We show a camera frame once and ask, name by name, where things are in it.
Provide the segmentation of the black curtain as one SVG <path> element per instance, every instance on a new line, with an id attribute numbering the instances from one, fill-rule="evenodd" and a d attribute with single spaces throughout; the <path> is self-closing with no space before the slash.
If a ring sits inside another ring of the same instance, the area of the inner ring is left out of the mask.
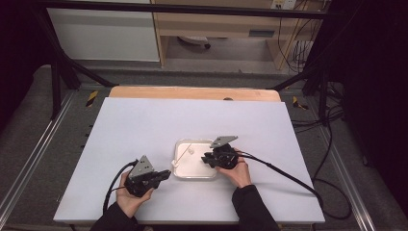
<path id="1" fill-rule="evenodd" d="M 352 17 L 332 67 L 351 128 L 408 217 L 408 0 L 333 0 Z"/>
<path id="2" fill-rule="evenodd" d="M 30 0 L 0 0 L 0 131 L 25 98 L 34 73 L 50 64 L 30 5 Z"/>

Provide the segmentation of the wooden table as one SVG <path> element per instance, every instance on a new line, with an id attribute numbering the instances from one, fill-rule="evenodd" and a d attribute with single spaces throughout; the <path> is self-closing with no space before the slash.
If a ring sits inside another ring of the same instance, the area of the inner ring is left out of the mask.
<path id="1" fill-rule="evenodd" d="M 109 96 L 116 98 L 281 101 L 281 97 L 276 90 L 228 88 L 116 86 L 112 88 Z"/>

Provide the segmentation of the black metal frame bar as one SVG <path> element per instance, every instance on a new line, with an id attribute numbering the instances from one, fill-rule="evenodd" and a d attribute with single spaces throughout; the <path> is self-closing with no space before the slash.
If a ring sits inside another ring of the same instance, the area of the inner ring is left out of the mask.
<path id="1" fill-rule="evenodd" d="M 139 13 L 189 13 L 189 14 L 241 15 L 259 17 L 307 18 L 307 19 L 325 19 L 330 16 L 329 13 L 322 12 L 260 10 L 215 6 L 95 2 L 95 1 L 72 1 L 72 0 L 37 0 L 37 3 L 42 5 L 44 8 L 91 10 L 91 11 L 117 11 Z"/>

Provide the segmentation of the white table board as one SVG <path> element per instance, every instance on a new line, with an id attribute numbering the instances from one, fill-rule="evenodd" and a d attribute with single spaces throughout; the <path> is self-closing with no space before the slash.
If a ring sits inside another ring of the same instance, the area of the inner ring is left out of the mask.
<path id="1" fill-rule="evenodd" d="M 124 165 L 145 155 L 155 169 L 169 169 L 179 140 L 218 136 L 237 136 L 233 146 L 254 155 L 252 181 L 277 222 L 324 220 L 284 103 L 113 97 L 103 102 L 54 219 L 99 219 Z"/>

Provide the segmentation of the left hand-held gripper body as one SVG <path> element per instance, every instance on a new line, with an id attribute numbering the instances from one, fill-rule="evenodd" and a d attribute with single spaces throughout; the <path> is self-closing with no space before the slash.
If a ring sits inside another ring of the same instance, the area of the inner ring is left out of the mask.
<path id="1" fill-rule="evenodd" d="M 130 194 L 142 197 L 150 189 L 158 188 L 159 176 L 159 172 L 154 170 L 148 158 L 143 155 L 129 172 L 124 186 Z"/>

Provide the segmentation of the office chair base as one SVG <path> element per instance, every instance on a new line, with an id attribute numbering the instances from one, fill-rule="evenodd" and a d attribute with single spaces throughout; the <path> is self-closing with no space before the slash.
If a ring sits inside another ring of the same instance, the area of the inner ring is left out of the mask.
<path id="1" fill-rule="evenodd" d="M 180 37 L 180 40 L 190 44 L 203 46 L 205 49 L 211 48 L 211 44 L 205 37 Z"/>

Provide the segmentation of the white cabinet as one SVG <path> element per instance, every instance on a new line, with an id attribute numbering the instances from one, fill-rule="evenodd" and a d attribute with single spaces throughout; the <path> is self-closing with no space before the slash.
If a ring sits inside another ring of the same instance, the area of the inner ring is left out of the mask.
<path id="1" fill-rule="evenodd" d="M 152 13 L 48 9 L 64 52 L 74 60 L 159 58 Z"/>

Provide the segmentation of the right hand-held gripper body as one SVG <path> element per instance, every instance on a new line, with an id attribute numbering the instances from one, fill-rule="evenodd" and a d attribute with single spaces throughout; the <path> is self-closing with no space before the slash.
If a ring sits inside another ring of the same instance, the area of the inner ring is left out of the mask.
<path id="1" fill-rule="evenodd" d="M 232 169 L 238 162 L 238 153 L 231 147 L 230 142 L 236 140 L 237 136 L 217 137 L 211 144 L 213 154 L 218 161 L 218 167 Z"/>

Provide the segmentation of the light wooden desk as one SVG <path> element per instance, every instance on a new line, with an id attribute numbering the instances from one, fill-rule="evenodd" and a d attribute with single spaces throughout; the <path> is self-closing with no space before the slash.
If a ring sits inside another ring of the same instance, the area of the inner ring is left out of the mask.
<path id="1" fill-rule="evenodd" d="M 238 7 L 275 10 L 272 0 L 150 0 L 153 4 Z M 296 0 L 293 10 L 322 12 L 326 0 Z M 154 13 L 160 62 L 166 62 L 171 37 L 264 39 L 275 67 L 286 66 L 290 47 L 296 40 L 312 40 L 317 30 L 308 29 L 304 19 L 238 15 Z"/>

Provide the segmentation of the white wall power outlet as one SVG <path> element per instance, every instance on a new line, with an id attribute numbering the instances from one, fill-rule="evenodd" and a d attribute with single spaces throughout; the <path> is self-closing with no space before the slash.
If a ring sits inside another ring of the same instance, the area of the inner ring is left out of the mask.
<path id="1" fill-rule="evenodd" d="M 272 0 L 270 7 L 276 10 L 292 10 L 296 0 Z"/>

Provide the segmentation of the yellow black floor tape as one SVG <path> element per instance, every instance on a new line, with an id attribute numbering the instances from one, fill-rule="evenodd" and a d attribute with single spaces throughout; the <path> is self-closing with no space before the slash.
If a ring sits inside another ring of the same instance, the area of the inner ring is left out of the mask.
<path id="1" fill-rule="evenodd" d="M 94 90 L 94 91 L 89 95 L 89 99 L 87 100 L 87 103 L 86 103 L 86 107 L 87 107 L 87 108 L 92 106 L 92 104 L 93 104 L 93 102 L 94 102 L 94 100 L 95 100 L 97 94 L 98 94 L 98 90 Z"/>
<path id="2" fill-rule="evenodd" d="M 304 104 L 300 104 L 297 97 L 293 96 L 293 107 L 294 108 L 300 108 L 302 110 L 309 110 L 309 107 Z"/>

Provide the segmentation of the black metal stand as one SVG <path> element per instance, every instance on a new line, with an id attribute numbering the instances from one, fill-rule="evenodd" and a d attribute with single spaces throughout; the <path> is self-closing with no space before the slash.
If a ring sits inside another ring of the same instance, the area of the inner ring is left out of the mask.
<path id="1" fill-rule="evenodd" d="M 271 89 L 280 91 L 300 80 L 306 80 L 302 92 L 305 96 L 310 96 L 319 90 L 318 117 L 324 125 L 327 125 L 328 115 L 326 114 L 326 102 L 329 70 L 327 64 L 328 61 L 326 61 L 324 58 L 316 58 L 314 61 L 310 62 L 302 72 L 296 74 L 289 80 L 271 87 Z"/>
<path id="2" fill-rule="evenodd" d="M 70 90 L 78 90 L 81 87 L 77 71 L 88 76 L 91 80 L 104 87 L 116 87 L 115 83 L 98 76 L 68 57 L 58 41 L 56 32 L 49 19 L 48 12 L 44 7 L 32 6 L 30 12 L 39 26 L 38 30 L 40 34 L 44 35 L 44 41 L 50 48 L 53 95 L 52 119 L 56 118 L 58 113 L 62 110 L 61 81 L 64 81 Z"/>

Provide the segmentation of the aluminium floor rail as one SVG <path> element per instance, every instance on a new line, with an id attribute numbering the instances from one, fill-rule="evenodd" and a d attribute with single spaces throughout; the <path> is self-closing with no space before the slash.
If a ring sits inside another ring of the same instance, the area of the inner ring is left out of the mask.
<path id="1" fill-rule="evenodd" d="M 331 159 L 331 163 L 336 171 L 342 188 L 350 201 L 353 215 L 360 230 L 375 231 L 375 225 L 371 219 L 370 213 L 368 212 L 365 203 L 340 156 L 338 148 L 332 140 L 332 135 L 330 134 L 329 129 L 327 127 L 320 127 L 319 130 L 328 146 L 328 156 Z"/>
<path id="2" fill-rule="evenodd" d="M 61 104 L 61 110 L 57 113 L 56 117 L 51 119 L 47 124 L 46 129 L 39 138 L 23 168 L 19 171 L 6 196 L 0 202 L 0 229 L 6 224 L 15 204 L 22 195 L 49 143 L 52 141 L 55 133 L 60 127 L 76 93 L 76 90 L 70 90 L 64 97 L 63 103 Z"/>

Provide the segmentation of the square metal tray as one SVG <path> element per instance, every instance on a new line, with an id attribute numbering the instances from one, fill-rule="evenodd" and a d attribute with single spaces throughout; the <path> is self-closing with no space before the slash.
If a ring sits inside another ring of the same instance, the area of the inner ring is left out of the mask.
<path id="1" fill-rule="evenodd" d="M 194 149 L 194 154 L 187 153 L 177 168 L 173 168 L 173 174 L 181 179 L 213 179 L 217 175 L 217 171 L 211 168 L 208 164 L 202 161 L 202 157 L 206 152 L 211 152 L 212 140 L 179 140 L 175 144 L 174 158 L 176 148 L 182 143 L 192 143 L 191 148 Z"/>

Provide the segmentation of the person's right hand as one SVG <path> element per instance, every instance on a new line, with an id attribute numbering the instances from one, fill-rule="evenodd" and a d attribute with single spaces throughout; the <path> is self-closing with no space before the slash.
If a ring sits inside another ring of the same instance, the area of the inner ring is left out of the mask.
<path id="1" fill-rule="evenodd" d="M 242 189 L 252 184 L 249 167 L 243 157 L 238 159 L 236 166 L 232 169 L 217 167 L 217 171 L 226 176 L 233 185 Z"/>

